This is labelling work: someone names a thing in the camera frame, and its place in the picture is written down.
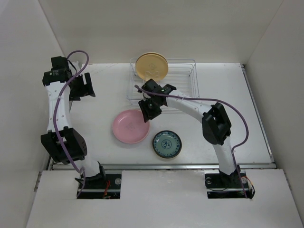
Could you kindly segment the pink plate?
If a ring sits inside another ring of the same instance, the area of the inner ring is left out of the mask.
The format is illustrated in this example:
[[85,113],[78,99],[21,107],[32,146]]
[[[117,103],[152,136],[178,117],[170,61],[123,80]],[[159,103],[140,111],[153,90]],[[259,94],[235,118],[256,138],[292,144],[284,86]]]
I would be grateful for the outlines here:
[[143,141],[149,134],[150,123],[144,122],[139,110],[126,110],[119,113],[113,123],[112,132],[121,142],[136,144]]

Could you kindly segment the green blue floral plate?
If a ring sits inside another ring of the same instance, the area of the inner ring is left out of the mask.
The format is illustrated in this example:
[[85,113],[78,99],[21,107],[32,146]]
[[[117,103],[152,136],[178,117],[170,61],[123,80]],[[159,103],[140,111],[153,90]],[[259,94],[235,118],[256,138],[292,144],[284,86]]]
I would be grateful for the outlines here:
[[152,148],[158,156],[165,159],[172,159],[181,152],[182,141],[173,131],[160,131],[152,140]]

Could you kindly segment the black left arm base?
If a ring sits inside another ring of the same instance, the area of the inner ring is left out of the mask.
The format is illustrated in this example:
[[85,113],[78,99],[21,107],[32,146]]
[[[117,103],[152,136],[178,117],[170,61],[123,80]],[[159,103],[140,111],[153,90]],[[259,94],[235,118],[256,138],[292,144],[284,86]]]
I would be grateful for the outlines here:
[[77,199],[116,200],[121,196],[122,173],[101,172],[96,176],[86,177],[83,174],[75,178],[78,182]]

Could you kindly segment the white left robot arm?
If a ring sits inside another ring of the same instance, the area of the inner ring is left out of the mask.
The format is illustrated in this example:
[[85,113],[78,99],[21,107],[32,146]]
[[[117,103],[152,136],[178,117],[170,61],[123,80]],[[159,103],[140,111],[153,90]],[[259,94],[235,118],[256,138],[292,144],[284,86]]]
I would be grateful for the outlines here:
[[102,165],[88,156],[85,139],[73,128],[70,102],[82,97],[95,97],[89,73],[72,74],[66,57],[51,58],[52,68],[43,75],[48,95],[49,122],[41,143],[56,163],[71,164],[80,173],[78,182],[90,182],[95,188],[106,184]]

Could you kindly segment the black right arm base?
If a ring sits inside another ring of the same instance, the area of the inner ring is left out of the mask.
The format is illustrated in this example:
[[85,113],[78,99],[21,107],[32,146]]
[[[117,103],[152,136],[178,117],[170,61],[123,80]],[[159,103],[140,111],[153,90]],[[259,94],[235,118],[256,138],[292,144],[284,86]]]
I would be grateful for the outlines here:
[[205,173],[205,186],[208,199],[252,199],[256,193],[245,172]]

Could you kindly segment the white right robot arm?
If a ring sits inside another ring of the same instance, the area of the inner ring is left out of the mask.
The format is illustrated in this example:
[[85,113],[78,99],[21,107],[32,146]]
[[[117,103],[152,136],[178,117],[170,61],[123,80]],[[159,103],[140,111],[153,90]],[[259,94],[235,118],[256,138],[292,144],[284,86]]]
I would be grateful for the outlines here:
[[200,103],[176,87],[169,84],[162,87],[152,79],[142,87],[136,85],[135,88],[139,93],[147,94],[143,100],[139,101],[145,122],[159,116],[162,113],[161,106],[177,109],[198,120],[202,126],[204,139],[212,144],[215,150],[221,184],[231,187],[237,182],[230,140],[231,122],[222,104]]

